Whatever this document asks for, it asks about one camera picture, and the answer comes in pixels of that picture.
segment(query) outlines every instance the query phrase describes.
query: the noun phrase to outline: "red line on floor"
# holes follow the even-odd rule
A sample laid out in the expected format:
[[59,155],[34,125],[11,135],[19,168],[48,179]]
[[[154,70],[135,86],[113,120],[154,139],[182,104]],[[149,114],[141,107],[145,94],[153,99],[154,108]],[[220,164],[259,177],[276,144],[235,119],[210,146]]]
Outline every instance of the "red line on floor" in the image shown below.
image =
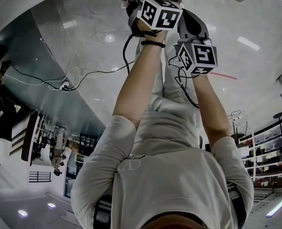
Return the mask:
[[226,74],[219,74],[219,73],[215,73],[215,72],[210,72],[209,74],[219,75],[219,76],[223,76],[223,77],[227,77],[227,78],[237,80],[237,78],[235,78],[233,76],[226,75]]

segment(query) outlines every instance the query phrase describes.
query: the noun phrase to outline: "white cloth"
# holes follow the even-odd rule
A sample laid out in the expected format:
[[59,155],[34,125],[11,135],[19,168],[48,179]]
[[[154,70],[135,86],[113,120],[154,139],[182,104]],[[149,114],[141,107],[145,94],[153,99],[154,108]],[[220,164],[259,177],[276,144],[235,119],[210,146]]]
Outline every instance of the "white cloth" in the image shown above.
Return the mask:
[[0,138],[0,164],[4,164],[8,161],[12,148],[12,142],[9,140]]
[[212,154],[165,141],[162,146],[171,152],[127,159],[135,134],[129,120],[113,116],[79,172],[71,205],[83,228],[92,228],[95,203],[112,183],[113,229],[139,229],[168,211],[192,213],[211,229],[237,228],[226,180],[236,184],[249,215],[253,183],[232,138],[217,141]]

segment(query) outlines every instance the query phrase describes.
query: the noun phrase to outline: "white cable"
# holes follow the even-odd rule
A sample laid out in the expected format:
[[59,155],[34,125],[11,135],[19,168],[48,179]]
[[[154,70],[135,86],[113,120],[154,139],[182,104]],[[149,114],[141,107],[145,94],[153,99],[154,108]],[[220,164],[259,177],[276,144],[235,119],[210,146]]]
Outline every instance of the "white cable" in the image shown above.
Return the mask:
[[[7,76],[7,77],[9,77],[9,78],[12,78],[12,79],[14,79],[14,80],[16,80],[16,81],[19,81],[20,83],[26,84],[26,85],[43,85],[43,84],[46,83],[46,82],[63,82],[63,81],[67,78],[67,76],[69,75],[69,73],[70,73],[74,68],[76,68],[76,69],[79,70],[79,68],[76,67],[76,66],[72,67],[72,68],[69,70],[69,72],[66,74],[66,76],[65,76],[62,80],[48,80],[48,81],[44,81],[44,82],[42,82],[42,83],[26,83],[26,82],[22,82],[21,80],[16,79],[15,77],[12,77],[12,76],[10,76],[10,75],[7,75],[7,74],[4,74],[4,75]],[[49,87],[50,90],[59,90],[59,89],[56,89],[56,88],[53,89],[50,85],[49,85],[48,87]]]

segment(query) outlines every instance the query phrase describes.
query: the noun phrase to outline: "white pants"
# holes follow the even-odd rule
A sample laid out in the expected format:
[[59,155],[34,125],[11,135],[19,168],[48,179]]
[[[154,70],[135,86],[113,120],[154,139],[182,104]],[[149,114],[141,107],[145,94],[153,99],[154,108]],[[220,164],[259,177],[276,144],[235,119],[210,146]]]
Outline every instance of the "white pants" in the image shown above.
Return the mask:
[[[166,61],[165,80],[163,82],[161,63],[155,76],[148,108],[141,119],[136,134],[132,153],[139,153],[136,152],[136,149],[138,149],[140,144],[144,143],[145,139],[165,139],[165,137],[168,137],[171,140],[176,139],[176,142],[182,142],[184,146],[199,146],[199,130],[201,127],[200,111],[190,103],[184,91],[174,79],[178,76],[178,68],[171,65],[169,66],[168,64],[169,59],[176,56],[174,45],[177,44],[178,39],[179,34],[175,30],[167,33],[165,39],[166,47],[164,48]],[[142,50],[143,46],[141,45],[141,42],[143,40],[144,38],[141,38],[139,41],[136,57],[138,57]],[[172,59],[170,64],[178,67],[183,66],[178,57]],[[184,73],[182,71],[180,72],[180,76],[184,76]],[[195,103],[198,103],[192,79],[181,78],[184,85],[186,80],[186,92]],[[174,125],[175,128],[178,129],[179,124],[179,128],[182,129],[183,134],[181,136],[178,136],[177,134],[172,136],[172,133],[151,133],[153,125],[155,127],[159,125],[159,118],[162,116],[168,118],[167,121],[162,121],[162,125]]]

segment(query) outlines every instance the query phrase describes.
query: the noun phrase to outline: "shirt sleeve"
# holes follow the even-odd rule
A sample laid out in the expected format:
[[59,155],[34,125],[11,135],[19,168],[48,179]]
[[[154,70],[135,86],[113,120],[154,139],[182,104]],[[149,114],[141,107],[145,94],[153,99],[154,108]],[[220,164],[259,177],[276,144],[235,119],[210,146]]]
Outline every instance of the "shirt sleeve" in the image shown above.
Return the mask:
[[71,206],[84,229],[92,228],[95,204],[113,183],[118,165],[130,155],[135,135],[131,121],[114,115],[83,164],[71,190]]
[[226,181],[233,183],[242,195],[248,216],[253,207],[253,182],[245,169],[234,139],[227,136],[218,140],[212,148],[212,154],[222,167]]

